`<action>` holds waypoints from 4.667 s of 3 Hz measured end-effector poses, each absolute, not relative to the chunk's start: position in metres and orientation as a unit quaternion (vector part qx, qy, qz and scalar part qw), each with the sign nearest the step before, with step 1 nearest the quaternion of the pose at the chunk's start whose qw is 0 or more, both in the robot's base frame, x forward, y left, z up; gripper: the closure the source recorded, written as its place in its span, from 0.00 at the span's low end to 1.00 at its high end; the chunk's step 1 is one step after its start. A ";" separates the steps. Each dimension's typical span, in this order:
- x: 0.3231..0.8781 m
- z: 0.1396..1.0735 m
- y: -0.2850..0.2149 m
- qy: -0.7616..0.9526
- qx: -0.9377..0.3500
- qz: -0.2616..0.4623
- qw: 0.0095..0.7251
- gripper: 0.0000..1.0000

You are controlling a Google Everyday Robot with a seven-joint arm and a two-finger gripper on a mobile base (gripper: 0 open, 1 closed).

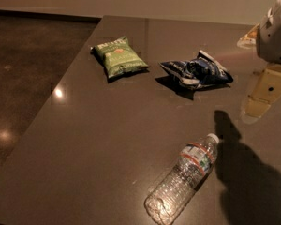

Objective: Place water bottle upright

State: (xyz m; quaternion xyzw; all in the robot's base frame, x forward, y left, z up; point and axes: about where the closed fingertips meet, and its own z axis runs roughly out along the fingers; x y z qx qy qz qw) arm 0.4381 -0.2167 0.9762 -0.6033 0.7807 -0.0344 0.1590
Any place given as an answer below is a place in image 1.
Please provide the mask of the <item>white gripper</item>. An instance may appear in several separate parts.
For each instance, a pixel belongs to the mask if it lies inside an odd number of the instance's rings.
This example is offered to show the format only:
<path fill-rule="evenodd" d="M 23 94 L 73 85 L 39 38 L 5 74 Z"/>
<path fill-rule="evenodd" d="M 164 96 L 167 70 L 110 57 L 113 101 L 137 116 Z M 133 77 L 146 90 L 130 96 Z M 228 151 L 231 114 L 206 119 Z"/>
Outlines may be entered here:
<path fill-rule="evenodd" d="M 281 0 L 276 0 L 260 24 L 256 24 L 237 42 L 242 49 L 257 47 L 257 54 L 269 63 L 254 72 L 241 107 L 242 120 L 257 122 L 281 98 Z"/>

